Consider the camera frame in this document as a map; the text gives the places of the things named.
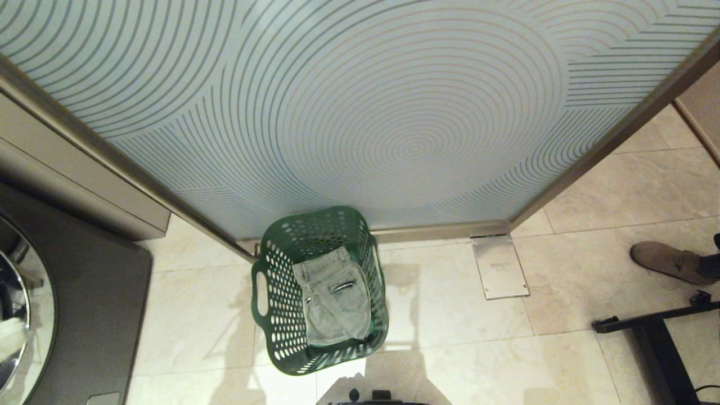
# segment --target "basket handle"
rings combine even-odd
[[[260,325],[263,330],[265,327],[270,323],[270,305],[268,303],[268,311],[265,315],[261,315],[260,311],[258,310],[258,273],[261,273],[263,277],[265,277],[265,286],[267,288],[268,285],[268,276],[265,274],[265,272],[261,271],[257,268],[257,266],[253,266],[252,271],[252,278],[253,278],[253,300],[251,303],[251,309],[253,312],[253,318],[255,318],[255,322]],[[269,292],[266,290],[265,296],[269,296]]]

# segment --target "cable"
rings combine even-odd
[[[720,388],[720,386],[701,386],[700,388],[697,388],[695,392],[699,392],[704,390],[705,388]]]

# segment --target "black object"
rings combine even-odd
[[[386,390],[373,390],[371,401],[358,402],[358,399],[360,399],[360,393],[357,389],[353,388],[350,391],[351,402],[341,402],[336,405],[429,405],[418,404],[415,402],[402,402],[397,399],[392,399],[390,391]]]
[[[597,333],[632,330],[645,361],[646,369],[661,405],[720,405],[698,399],[683,359],[665,326],[665,319],[712,311],[720,302],[712,302],[709,294],[693,296],[693,306],[620,320],[617,316],[593,323]]]
[[[710,386],[701,386],[700,388],[695,388],[695,392],[700,392],[700,391],[702,391],[702,390],[704,390],[704,389],[707,389],[707,388],[720,388],[720,386],[713,386],[713,385],[710,385]]]
[[[150,254],[1,182],[0,217],[35,249],[55,296],[52,344],[24,405],[87,404],[106,393],[118,393],[115,403],[123,404]]]
[[[690,297],[690,305],[692,306],[703,306],[712,302],[713,296],[706,293],[705,291],[698,290],[698,293]]]

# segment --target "frosted glass panel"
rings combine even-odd
[[[339,204],[505,220],[719,23],[715,0],[0,0],[0,51],[246,238]]]

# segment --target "metal floor plate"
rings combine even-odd
[[[482,289],[488,300],[530,295],[510,235],[472,238]]]

